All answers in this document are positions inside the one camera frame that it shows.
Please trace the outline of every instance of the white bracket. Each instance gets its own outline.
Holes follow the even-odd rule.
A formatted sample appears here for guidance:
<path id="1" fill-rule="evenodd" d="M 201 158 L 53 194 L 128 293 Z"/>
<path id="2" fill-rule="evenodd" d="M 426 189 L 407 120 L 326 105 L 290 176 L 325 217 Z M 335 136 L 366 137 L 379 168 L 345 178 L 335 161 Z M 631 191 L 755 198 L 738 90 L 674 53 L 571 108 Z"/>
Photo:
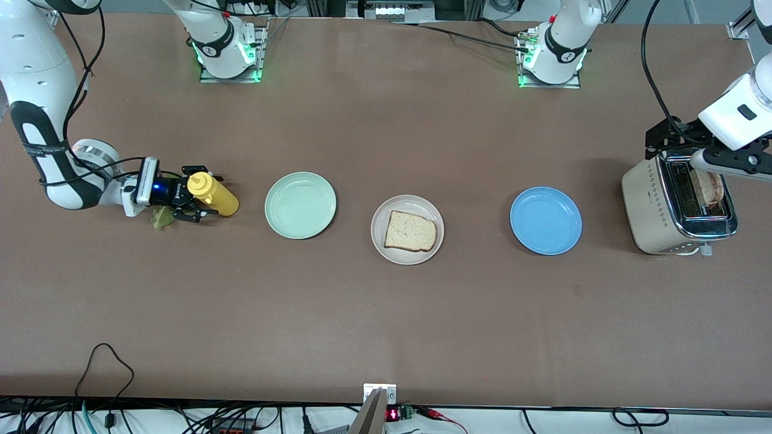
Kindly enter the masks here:
<path id="1" fill-rule="evenodd" d="M 367 397 L 370 396 L 373 390 L 379 388 L 386 389 L 386 396 L 388 397 L 389 405 L 394 405 L 397 403 L 397 385 L 386 385 L 381 383 L 364 383 L 364 394 L 362 402 L 367 401 Z"/>

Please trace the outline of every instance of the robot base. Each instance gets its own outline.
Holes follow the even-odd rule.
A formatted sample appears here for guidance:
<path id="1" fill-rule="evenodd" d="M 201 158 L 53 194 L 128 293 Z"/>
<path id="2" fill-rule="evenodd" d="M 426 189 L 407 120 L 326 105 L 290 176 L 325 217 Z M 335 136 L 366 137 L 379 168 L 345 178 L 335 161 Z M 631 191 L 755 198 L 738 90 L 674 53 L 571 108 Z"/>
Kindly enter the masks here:
<path id="1" fill-rule="evenodd" d="M 247 24 L 254 32 L 247 32 L 246 44 L 240 47 L 246 59 L 255 59 L 255 62 L 248 66 L 244 72 L 238 76 L 228 79 L 213 76 L 203 66 L 201 59 L 198 59 L 200 73 L 198 81 L 201 83 L 260 83 L 262 79 L 262 65 L 266 60 L 266 40 L 268 39 L 268 28 L 257 27 L 252 23 Z"/>
<path id="2" fill-rule="evenodd" d="M 515 46 L 522 46 L 528 49 L 533 48 L 532 46 L 529 46 L 528 41 L 523 42 L 519 38 L 515 38 Z M 523 67 L 525 62 L 530 61 L 530 59 L 528 59 L 530 53 L 522 53 L 517 51 L 515 56 L 515 62 L 517 63 L 517 86 L 519 87 L 551 87 L 554 89 L 579 89 L 581 87 L 581 83 L 579 81 L 579 70 L 575 72 L 574 76 L 572 76 L 571 79 L 565 83 L 549 84 L 537 79 L 533 73 Z"/>

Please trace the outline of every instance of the white plate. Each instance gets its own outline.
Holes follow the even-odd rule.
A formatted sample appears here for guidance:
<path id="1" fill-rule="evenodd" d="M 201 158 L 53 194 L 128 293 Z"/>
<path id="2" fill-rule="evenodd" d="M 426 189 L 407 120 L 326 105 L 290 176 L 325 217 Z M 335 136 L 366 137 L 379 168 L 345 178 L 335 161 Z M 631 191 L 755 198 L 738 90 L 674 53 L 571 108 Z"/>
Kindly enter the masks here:
<path id="1" fill-rule="evenodd" d="M 435 242 L 435 246 L 428 252 L 409 252 L 402 249 L 385 248 L 386 229 L 388 228 L 388 220 L 392 211 L 409 212 L 432 220 L 437 225 L 437 242 Z M 378 249 L 378 252 L 384 258 L 400 265 L 415 265 L 428 260 L 437 253 L 442 244 L 442 238 L 445 236 L 445 224 L 442 222 L 442 216 L 439 215 L 439 211 L 430 201 L 418 196 L 402 195 L 390 198 L 378 207 L 375 215 L 373 215 L 373 222 L 370 225 L 370 234 L 373 237 L 375 248 Z"/>

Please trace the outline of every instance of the table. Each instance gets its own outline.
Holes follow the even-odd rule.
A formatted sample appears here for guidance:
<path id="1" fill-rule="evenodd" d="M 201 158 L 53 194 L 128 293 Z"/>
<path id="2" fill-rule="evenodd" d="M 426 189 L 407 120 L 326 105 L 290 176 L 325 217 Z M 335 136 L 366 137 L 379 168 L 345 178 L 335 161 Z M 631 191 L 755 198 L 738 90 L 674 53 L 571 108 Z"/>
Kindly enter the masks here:
<path id="1" fill-rule="evenodd" d="M 98 19 L 72 22 L 91 52 Z M 506 42 L 482 23 L 444 25 Z M 600 26 L 581 90 L 535 90 L 517 87 L 506 50 L 297 19 L 272 41 L 263 83 L 217 86 L 197 83 L 174 16 L 108 15 L 71 137 L 164 169 L 206 164 L 242 207 L 162 232 L 150 213 L 58 209 L 4 122 L 0 393 L 69 395 L 107 341 L 137 371 L 133 396 L 356 402 L 382 381 L 419 403 L 772 409 L 772 189 L 728 181 L 740 230 L 711 259 L 633 243 L 620 180 L 662 119 L 640 30 Z M 649 47 L 685 120 L 751 64 L 721 26 L 653 26 Z M 294 171 L 338 197 L 331 226 L 305 241 L 263 213 Z M 537 256 L 513 237 L 508 209 L 534 185 L 582 211 L 569 253 Z M 400 194 L 445 220 L 419 266 L 387 262 L 370 240 L 375 209 Z M 92 375 L 84 394 L 127 378 L 106 352 Z"/>

